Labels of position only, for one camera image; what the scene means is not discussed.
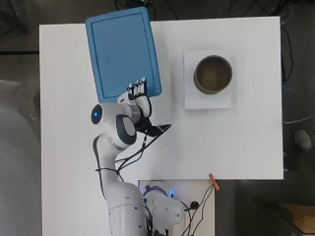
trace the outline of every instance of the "white tabletop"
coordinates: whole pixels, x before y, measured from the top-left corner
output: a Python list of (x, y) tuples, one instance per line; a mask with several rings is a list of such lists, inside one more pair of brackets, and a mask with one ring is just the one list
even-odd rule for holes
[[(162, 95), (153, 123), (172, 127), (122, 175), (150, 179), (283, 178), (279, 18), (154, 22)], [(40, 26), (43, 235), (108, 235), (90, 120), (97, 103), (85, 25)], [(227, 50), (232, 108), (184, 109), (184, 50)], [(139, 148), (142, 136), (127, 156)]]

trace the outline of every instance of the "gray floor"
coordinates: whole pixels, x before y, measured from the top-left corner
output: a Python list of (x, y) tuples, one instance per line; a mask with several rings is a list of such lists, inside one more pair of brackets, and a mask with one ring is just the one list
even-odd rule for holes
[[(173, 20), (164, 0), (149, 0), (156, 6), (157, 20)], [(114, 11), (113, 0), (12, 0), (19, 18), (31, 28), (28, 36), (10, 32), (0, 36), (0, 51), (38, 50), (38, 26), (41, 24), (83, 23), (87, 17)], [(169, 0), (180, 20), (226, 17), (228, 0)], [(253, 2), (239, 0), (238, 11), (231, 17), (242, 16)], [(267, 0), (261, 0), (265, 6)], [(271, 1), (270, 9), (278, 1)], [(8, 8), (7, 0), (0, 1)], [(315, 115), (315, 4), (301, 2), (293, 5), (293, 15), (283, 25), (290, 35), (293, 51), (293, 71), (283, 85), (283, 119), (293, 120)], [(261, 13), (258, 5), (248, 17)], [(288, 19), (287, 10), (283, 19)], [(289, 70), (288, 45), (283, 35), (285, 67)], [(40, 114), (33, 97), (39, 92), (38, 56), (0, 56), (0, 80), (21, 82), (16, 99), (21, 114), (30, 122), (40, 139)], [(284, 226), (253, 202), (282, 202), (315, 206), (314, 152), (301, 154), (294, 145), (294, 132), (306, 128), (312, 138), (314, 120), (298, 125), (283, 126), (283, 149), (287, 153), (285, 164), (289, 171), (284, 181), (220, 181), (221, 191), (216, 196), (216, 235), (290, 235)]]

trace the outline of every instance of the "black wire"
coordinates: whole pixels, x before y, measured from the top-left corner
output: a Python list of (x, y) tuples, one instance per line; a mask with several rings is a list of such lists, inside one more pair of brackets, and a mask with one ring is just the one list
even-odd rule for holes
[(190, 213), (190, 211), (189, 211), (189, 207), (184, 203), (184, 202), (182, 202), (182, 201), (180, 201), (185, 207), (186, 207), (186, 210), (185, 211), (187, 211), (188, 212), (188, 215), (189, 215), (189, 229), (188, 229), (188, 233), (187, 233), (187, 236), (189, 236), (189, 233), (190, 233), (190, 229), (191, 229), (191, 224), (192, 224), (192, 217), (191, 217), (191, 213)]
[(156, 10), (155, 6), (151, 3), (147, 3), (147, 6), (151, 7), (154, 10), (153, 21), (155, 21), (157, 19), (157, 10)]
[(262, 8), (262, 11), (260, 12), (260, 14), (258, 14), (258, 16), (262, 15), (263, 13), (266, 13), (266, 15), (269, 16), (269, 13), (267, 12), (267, 8), (270, 3), (271, 3), (271, 0), (268, 0), (267, 4), (265, 5), (264, 8)]
[(198, 229), (198, 226), (199, 226), (199, 225), (201, 224), (201, 222), (204, 220), (205, 205), (206, 205), (207, 199), (210, 197), (211, 192), (213, 191), (214, 187), (215, 187), (215, 186), (213, 186), (213, 188), (212, 188), (211, 191), (209, 192), (207, 198), (205, 199), (205, 202), (204, 202), (204, 205), (203, 205), (203, 209), (201, 210), (201, 219), (199, 220), (199, 222), (197, 223), (197, 225), (196, 225), (196, 227), (195, 227), (195, 229), (194, 229), (194, 231), (193, 231), (193, 234), (192, 234), (193, 236), (195, 235), (195, 232), (196, 232), (196, 230)]
[(289, 55), (290, 55), (290, 64), (291, 64), (291, 67), (290, 67), (289, 73), (287, 75), (287, 78), (284, 81), (284, 82), (287, 82), (288, 79), (290, 78), (291, 74), (292, 74), (292, 71), (293, 71), (293, 53), (292, 53), (292, 47), (291, 47), (291, 42), (290, 42), (290, 39), (289, 39), (288, 32), (283, 27), (282, 27), (282, 30), (285, 32), (285, 35), (286, 35), (286, 38), (287, 38), (287, 44), (288, 44)]
[[(209, 188), (206, 190), (206, 192), (205, 192), (205, 194), (204, 194), (204, 197), (203, 197), (203, 199), (201, 200), (201, 202), (200, 202), (200, 204), (199, 204), (199, 207), (198, 207), (198, 208), (196, 209), (196, 211), (193, 213), (193, 216), (192, 216), (192, 218), (191, 218), (191, 221), (194, 220), (194, 217), (195, 217), (195, 215), (196, 215), (198, 209), (199, 209), (200, 206), (203, 204), (203, 202), (204, 202), (204, 200), (205, 200), (205, 197), (206, 197), (207, 193), (209, 192), (209, 190), (211, 189), (211, 187), (214, 187), (214, 185), (212, 184), (212, 185), (209, 186)], [(185, 232), (188, 230), (189, 227), (191, 227), (191, 223), (189, 223), (189, 225), (186, 227), (186, 229), (184, 230), (184, 232), (182, 233), (181, 236), (184, 236)]]
[(166, 5), (168, 6), (169, 10), (174, 15), (175, 19), (178, 20), (178, 16), (177, 16), (175, 10), (173, 9), (173, 7), (171, 6), (171, 4), (169, 3), (169, 1), (168, 0), (164, 0), (164, 2), (166, 3)]
[(14, 9), (14, 6), (13, 6), (11, 0), (8, 0), (8, 2), (9, 2), (10, 8), (11, 8), (11, 10), (12, 10), (14, 16), (15, 16), (15, 17), (18, 17), (19, 15), (18, 15), (18, 13), (16, 12), (16, 10)]
[(127, 159), (131, 159), (131, 158), (135, 157), (137, 154), (139, 154), (140, 152), (142, 152), (143, 149), (147, 149), (147, 148), (148, 148), (152, 143), (154, 143), (162, 134), (164, 134), (170, 127), (171, 127), (171, 125), (168, 125), (159, 135), (155, 136), (147, 145), (145, 145), (144, 147), (140, 148), (136, 153), (132, 154), (132, 155), (129, 156), (129, 157), (115, 160), (115, 162), (118, 163), (118, 162), (125, 161), (125, 160), (127, 160)]
[(127, 9), (127, 8), (128, 8), (125, 4), (123, 4), (123, 3), (120, 2), (119, 0), (114, 0), (114, 3), (115, 3), (115, 7), (116, 7), (116, 10), (117, 10), (117, 11), (120, 10), (120, 9), (118, 8), (117, 3), (118, 3), (121, 7), (123, 7), (124, 9)]
[(242, 8), (242, 7), (238, 7), (238, 8), (232, 9), (232, 8), (236, 5), (237, 0), (235, 0), (234, 2), (232, 2), (232, 0), (230, 0), (229, 3), (230, 3), (230, 5), (229, 5), (228, 11), (227, 11), (227, 15), (228, 15), (228, 16), (229, 16), (230, 13), (236, 12), (236, 11), (238, 11), (239, 9)]
[(250, 6), (250, 8), (248, 8), (248, 10), (243, 14), (242, 17), (245, 17), (247, 13), (249, 13), (250, 10), (252, 10), (252, 8), (256, 5), (257, 1), (254, 1), (253, 4)]
[[(143, 142), (142, 142), (142, 146), (141, 146), (141, 150), (142, 150), (142, 152), (141, 152), (141, 154), (140, 154), (140, 156), (137, 158), (137, 161), (142, 157), (142, 155), (144, 154), (144, 147), (146, 146), (146, 143), (147, 143), (147, 134), (145, 134), (145, 137), (144, 137), (144, 140), (143, 140)], [(117, 169), (117, 171), (118, 171), (118, 173), (120, 172), (120, 170), (122, 170), (123, 168), (125, 168), (127, 165), (129, 165), (129, 164), (127, 164), (126, 165), (126, 163), (130, 160), (131, 158), (127, 158), (126, 160), (124, 160), (123, 161), (123, 163), (118, 167), (118, 169)]]

